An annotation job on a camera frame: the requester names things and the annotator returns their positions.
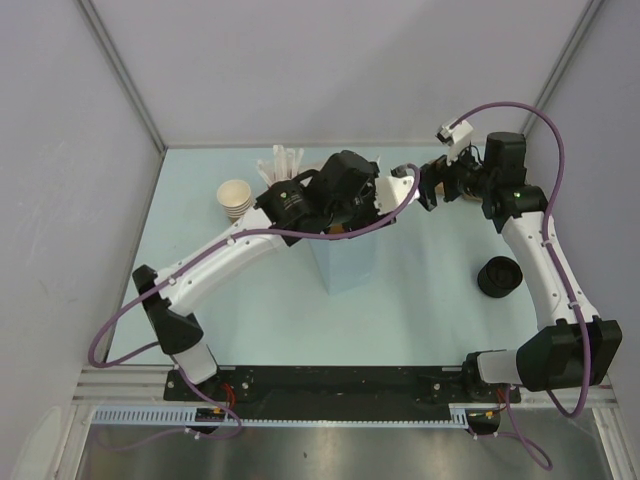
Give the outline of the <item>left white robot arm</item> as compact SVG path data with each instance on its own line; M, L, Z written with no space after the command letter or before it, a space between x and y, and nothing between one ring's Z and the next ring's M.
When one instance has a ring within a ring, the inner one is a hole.
M302 239L338 240L367 235L394 222L412 200L412 177L383 176L379 165L342 150L320 167L273 180L255 203L205 246L169 267L138 267L133 282L162 352L186 377L197 398L221 387L219 364L196 319L215 289L264 256Z

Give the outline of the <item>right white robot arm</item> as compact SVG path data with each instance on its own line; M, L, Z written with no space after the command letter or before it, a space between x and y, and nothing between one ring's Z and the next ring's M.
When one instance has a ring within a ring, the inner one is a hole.
M484 401L498 384L532 392L600 384L622 341L617 321L604 320L589 302L559 245L543 190L526 180L523 135L488 135L484 158L472 153L467 128L443 127L436 135L448 151L421 169L420 203L437 205L436 188L451 202L462 195L482 201L486 219L511 249L533 301L537 333L516 350L471 353L473 369L461 376L463 393Z

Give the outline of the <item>white and blue paper bag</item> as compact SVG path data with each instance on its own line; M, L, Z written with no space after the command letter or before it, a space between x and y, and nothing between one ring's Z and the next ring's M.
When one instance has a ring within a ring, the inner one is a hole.
M378 174L376 163L344 150L332 155L308 186L322 213L329 217L328 205L332 200L355 197L363 185L368 180L375 181ZM372 256L377 248L374 233L352 239L312 240L310 244L329 294L360 287L370 280L374 266Z

